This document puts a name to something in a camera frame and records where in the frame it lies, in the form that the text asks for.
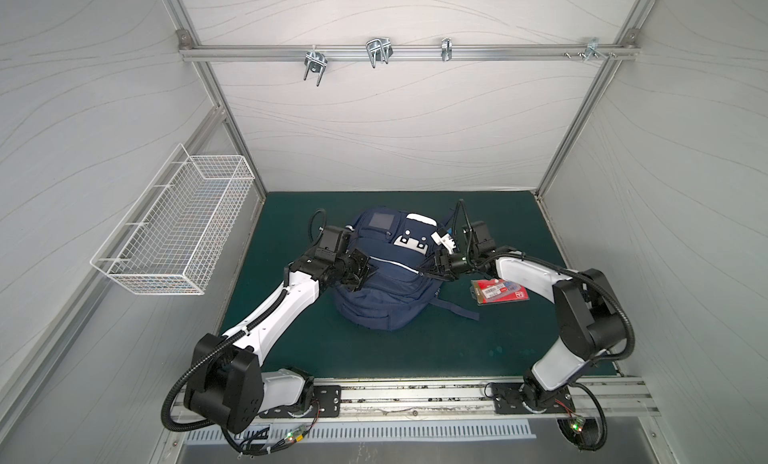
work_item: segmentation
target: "reflective strip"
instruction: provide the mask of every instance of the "reflective strip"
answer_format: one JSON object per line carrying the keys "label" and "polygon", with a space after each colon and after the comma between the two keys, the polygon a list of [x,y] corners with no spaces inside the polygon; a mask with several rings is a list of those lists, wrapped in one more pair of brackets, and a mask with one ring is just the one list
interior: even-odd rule
{"label": "reflective strip", "polygon": [[411,269],[410,267],[408,267],[408,266],[406,266],[404,264],[398,263],[397,261],[388,261],[387,259],[374,258],[373,256],[369,256],[369,258],[373,259],[374,261],[388,262],[390,265],[400,266],[403,269],[407,269],[407,270],[411,271],[414,274],[418,274],[418,275],[421,274],[416,269]]}
{"label": "reflective strip", "polygon": [[414,221],[423,222],[424,224],[429,224],[437,227],[437,221],[435,221],[432,218],[427,218],[426,216],[422,216],[420,214],[411,213],[408,216],[406,216],[406,219],[413,219]]}

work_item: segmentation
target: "packaged item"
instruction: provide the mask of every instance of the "packaged item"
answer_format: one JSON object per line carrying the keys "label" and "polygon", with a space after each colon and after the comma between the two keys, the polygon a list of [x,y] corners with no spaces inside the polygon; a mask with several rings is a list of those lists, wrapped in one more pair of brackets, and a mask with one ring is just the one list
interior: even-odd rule
{"label": "packaged item", "polygon": [[528,300],[528,292],[523,286],[502,279],[474,280],[470,291],[481,306],[505,301]]}

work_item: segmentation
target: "green mat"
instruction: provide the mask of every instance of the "green mat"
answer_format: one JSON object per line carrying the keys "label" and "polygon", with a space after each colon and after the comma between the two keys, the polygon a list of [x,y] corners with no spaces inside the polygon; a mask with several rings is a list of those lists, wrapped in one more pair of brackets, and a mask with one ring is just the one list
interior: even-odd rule
{"label": "green mat", "polygon": [[[562,265],[533,195],[521,192],[272,192],[232,296],[222,329],[236,325],[280,283],[283,267],[309,246],[306,222],[317,208],[344,226],[377,205],[441,219],[463,198],[470,219],[485,221],[497,245],[510,245]],[[264,371],[294,366],[318,377],[520,375],[558,336],[552,303],[531,300],[479,307],[472,277],[446,283],[440,298],[480,312],[471,321],[434,306],[398,331],[372,331],[339,315],[327,291],[277,341]],[[615,374],[610,364],[593,374]]]}

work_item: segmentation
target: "backpack strap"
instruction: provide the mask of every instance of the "backpack strap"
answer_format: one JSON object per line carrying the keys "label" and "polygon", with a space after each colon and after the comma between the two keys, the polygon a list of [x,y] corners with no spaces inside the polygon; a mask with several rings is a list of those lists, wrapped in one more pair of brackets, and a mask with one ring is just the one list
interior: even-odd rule
{"label": "backpack strap", "polygon": [[447,309],[457,316],[466,317],[474,321],[480,321],[480,313],[476,313],[475,311],[468,311],[464,307],[455,305],[442,299],[438,299],[437,297],[429,301],[429,304]]}

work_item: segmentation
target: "white wire basket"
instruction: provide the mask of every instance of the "white wire basket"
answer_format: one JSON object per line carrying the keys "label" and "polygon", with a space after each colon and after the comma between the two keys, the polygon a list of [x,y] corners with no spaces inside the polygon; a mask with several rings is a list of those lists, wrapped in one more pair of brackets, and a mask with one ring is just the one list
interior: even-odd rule
{"label": "white wire basket", "polygon": [[[183,152],[177,148],[158,173],[170,174],[168,182],[150,185],[91,259],[136,295],[202,295],[254,181],[241,155],[190,155],[179,148]],[[183,159],[172,161],[175,155]],[[158,189],[143,217],[131,221]]]}

